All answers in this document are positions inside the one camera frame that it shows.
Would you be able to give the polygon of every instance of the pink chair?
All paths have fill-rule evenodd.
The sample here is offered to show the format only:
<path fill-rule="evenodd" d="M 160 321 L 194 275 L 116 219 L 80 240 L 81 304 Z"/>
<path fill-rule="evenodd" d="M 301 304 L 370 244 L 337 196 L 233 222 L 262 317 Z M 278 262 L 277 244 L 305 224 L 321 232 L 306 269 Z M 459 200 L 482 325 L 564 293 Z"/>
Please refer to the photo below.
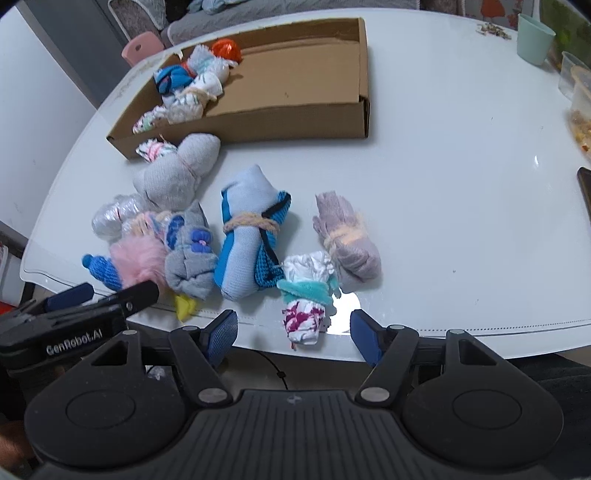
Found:
<path fill-rule="evenodd" d="M 154 33 L 144 32 L 129 41 L 121 52 L 121 56 L 133 67 L 143 59 L 163 50 L 164 44 Z"/>

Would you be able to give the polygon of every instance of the cardboard box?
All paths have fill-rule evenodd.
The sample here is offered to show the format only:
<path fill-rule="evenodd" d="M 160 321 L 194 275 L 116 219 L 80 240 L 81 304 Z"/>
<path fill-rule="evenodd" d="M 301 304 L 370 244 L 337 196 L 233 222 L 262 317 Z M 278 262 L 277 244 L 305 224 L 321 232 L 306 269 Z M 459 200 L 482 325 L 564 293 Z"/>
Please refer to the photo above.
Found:
<path fill-rule="evenodd" d="M 203 118 L 134 135 L 132 127 L 139 117 L 162 104 L 150 80 L 119 117 L 107 140 L 126 158 L 134 158 L 141 142 L 160 135 L 176 145 L 195 132 L 212 133 L 222 142 L 368 136 L 363 19 L 297 22 L 229 38 L 240 45 L 243 60 L 231 70 L 224 94 L 208 104 Z M 192 51 L 193 47 L 185 48 L 183 57 Z M 180 62 L 175 54 L 162 67 Z"/>

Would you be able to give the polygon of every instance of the black gripper base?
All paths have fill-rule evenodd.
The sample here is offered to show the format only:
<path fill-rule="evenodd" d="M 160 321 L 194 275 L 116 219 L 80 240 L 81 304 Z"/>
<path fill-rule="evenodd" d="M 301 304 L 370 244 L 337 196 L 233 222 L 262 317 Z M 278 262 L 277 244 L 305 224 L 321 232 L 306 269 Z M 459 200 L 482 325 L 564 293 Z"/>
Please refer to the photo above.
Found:
<path fill-rule="evenodd" d="M 454 469 L 416 449 L 386 410 L 343 391 L 246 390 L 234 405 L 202 410 L 162 454 L 115 471 L 46 464 L 34 480 L 548 480 L 539 467 L 485 474 Z"/>

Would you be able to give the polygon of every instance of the blue gripper pad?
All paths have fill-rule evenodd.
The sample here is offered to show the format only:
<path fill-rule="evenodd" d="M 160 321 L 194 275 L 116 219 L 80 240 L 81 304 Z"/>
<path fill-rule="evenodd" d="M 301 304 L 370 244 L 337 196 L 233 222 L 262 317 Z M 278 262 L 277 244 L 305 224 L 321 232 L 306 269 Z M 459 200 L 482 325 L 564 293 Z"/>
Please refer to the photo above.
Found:
<path fill-rule="evenodd" d="M 363 310 L 354 310 L 350 318 L 351 339 L 365 362 L 375 367 L 384 354 L 379 347 L 378 332 L 385 330 Z"/>
<path fill-rule="evenodd" d="M 70 307 L 82 305 L 84 302 L 92 300 L 95 296 L 95 289 L 89 283 L 81 283 L 66 291 L 47 297 L 45 300 L 45 310 L 55 312 Z"/>
<path fill-rule="evenodd" d="M 207 325 L 200 335 L 205 358 L 212 367 L 217 367 L 238 337 L 238 315 L 225 310 Z"/>

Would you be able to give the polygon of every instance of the pink fluffy sock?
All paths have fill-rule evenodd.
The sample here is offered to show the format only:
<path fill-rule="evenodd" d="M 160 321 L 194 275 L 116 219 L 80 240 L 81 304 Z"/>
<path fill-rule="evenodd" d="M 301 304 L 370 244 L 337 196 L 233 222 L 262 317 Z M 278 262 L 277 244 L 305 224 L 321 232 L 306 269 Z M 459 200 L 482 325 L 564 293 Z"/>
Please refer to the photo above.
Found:
<path fill-rule="evenodd" d="M 152 280 L 160 294 L 168 287 L 164 276 L 166 247 L 156 237 L 126 236 L 111 245 L 111 260 L 123 288 Z"/>

